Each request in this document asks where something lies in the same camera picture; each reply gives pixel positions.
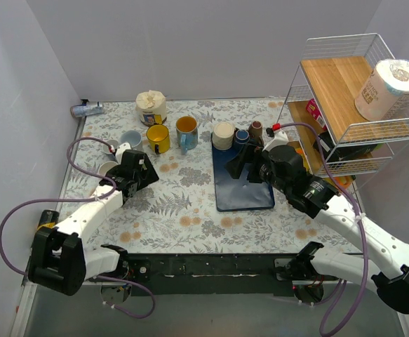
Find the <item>dark blue small mug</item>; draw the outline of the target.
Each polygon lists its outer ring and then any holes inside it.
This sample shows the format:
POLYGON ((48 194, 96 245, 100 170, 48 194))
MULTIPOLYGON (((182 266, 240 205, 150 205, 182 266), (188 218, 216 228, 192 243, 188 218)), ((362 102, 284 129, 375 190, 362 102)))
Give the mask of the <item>dark blue small mug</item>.
POLYGON ((239 151, 243 146, 250 140, 250 134, 247 130, 237 130, 234 134, 233 147, 235 150, 239 151))

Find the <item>grey blue mug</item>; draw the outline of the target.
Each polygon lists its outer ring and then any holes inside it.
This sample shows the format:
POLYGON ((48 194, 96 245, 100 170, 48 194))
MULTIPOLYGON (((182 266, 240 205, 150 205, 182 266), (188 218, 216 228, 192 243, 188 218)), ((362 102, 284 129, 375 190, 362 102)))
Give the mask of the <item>grey blue mug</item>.
POLYGON ((120 143, 121 144, 128 143, 132 150, 143 151, 142 135, 137 131, 134 130, 126 131, 120 137, 120 143))

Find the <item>white round mug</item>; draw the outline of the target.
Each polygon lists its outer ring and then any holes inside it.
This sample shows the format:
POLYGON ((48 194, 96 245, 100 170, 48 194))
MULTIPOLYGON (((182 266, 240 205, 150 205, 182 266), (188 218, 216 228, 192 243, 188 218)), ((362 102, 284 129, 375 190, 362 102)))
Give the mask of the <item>white round mug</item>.
POLYGON ((100 165, 97 174, 101 178, 104 178, 107 175, 107 173, 116 166, 118 166, 117 162, 115 162, 115 161, 106 161, 105 163, 100 165))

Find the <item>cream upside-down mug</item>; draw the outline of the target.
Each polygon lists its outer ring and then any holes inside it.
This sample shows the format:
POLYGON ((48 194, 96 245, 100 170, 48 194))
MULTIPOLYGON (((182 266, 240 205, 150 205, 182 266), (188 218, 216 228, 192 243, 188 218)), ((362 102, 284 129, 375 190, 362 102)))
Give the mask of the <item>cream upside-down mug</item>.
POLYGON ((233 143, 235 128, 229 122, 220 122, 213 128, 212 142, 217 150, 228 150, 233 143))

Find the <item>grey white mug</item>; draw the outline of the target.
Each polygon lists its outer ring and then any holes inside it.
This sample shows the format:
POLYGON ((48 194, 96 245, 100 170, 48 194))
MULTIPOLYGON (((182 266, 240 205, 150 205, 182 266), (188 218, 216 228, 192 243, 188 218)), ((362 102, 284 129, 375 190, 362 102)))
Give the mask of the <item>grey white mug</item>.
POLYGON ((104 154, 115 154, 119 147, 119 142, 117 140, 107 140, 106 144, 102 145, 102 152, 104 154))

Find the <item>yellow mug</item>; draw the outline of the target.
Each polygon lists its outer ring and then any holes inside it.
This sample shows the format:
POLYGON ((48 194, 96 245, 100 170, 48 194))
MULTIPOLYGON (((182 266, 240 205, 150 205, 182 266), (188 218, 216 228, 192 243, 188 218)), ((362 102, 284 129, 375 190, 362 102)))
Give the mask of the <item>yellow mug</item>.
POLYGON ((155 154, 163 154, 170 149, 170 134, 166 126, 156 124, 147 130, 149 145, 155 154))

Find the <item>brown mug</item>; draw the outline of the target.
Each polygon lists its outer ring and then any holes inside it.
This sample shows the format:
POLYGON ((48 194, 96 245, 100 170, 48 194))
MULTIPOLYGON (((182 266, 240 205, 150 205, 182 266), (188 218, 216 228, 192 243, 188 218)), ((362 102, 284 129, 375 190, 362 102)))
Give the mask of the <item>brown mug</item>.
POLYGON ((248 127, 248 133, 253 140, 263 141, 262 132, 263 126, 260 121, 253 121, 248 127))

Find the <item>light blue patterned mug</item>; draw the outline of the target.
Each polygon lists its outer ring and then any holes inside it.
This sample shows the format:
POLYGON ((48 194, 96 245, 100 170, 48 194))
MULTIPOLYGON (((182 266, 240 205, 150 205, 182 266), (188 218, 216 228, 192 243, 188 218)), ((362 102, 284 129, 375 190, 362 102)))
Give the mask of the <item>light blue patterned mug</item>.
POLYGON ((198 123, 191 116, 180 117, 176 122, 177 143, 181 153, 186 155, 198 144, 198 123))

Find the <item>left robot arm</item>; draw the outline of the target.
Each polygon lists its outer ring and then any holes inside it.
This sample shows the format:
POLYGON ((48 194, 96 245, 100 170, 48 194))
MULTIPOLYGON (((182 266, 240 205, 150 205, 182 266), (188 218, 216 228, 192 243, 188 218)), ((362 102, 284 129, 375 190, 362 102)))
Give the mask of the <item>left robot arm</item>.
POLYGON ((98 249, 87 249, 85 245, 127 199, 158 179, 146 153, 125 150, 119 164, 99 182, 90 202, 54 227, 36 231, 29 260, 29 280, 72 296, 87 279, 100 275, 115 281, 124 279, 131 270, 126 260, 127 250, 112 244, 103 244, 98 249))

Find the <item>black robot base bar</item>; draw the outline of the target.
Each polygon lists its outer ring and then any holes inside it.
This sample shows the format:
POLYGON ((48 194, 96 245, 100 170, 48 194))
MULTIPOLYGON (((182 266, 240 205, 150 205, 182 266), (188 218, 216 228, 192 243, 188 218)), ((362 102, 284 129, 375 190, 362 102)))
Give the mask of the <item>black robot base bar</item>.
POLYGON ((272 294, 291 296, 293 282, 321 289, 334 276, 286 274, 289 253, 127 253, 126 269, 107 277, 136 282, 154 295, 272 294))

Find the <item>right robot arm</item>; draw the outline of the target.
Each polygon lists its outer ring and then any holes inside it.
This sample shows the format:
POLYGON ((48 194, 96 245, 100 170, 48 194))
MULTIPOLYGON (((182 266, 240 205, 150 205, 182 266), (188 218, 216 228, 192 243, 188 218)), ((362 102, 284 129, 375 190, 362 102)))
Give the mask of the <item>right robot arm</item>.
POLYGON ((249 167, 249 182, 270 184, 294 209, 332 228, 362 252, 356 258, 310 242, 280 267, 282 278, 334 276, 374 291, 390 308, 409 314, 409 244, 361 213, 351 195, 308 173, 289 145, 263 150, 247 144, 224 167, 231 178, 238 179, 244 166, 249 167))

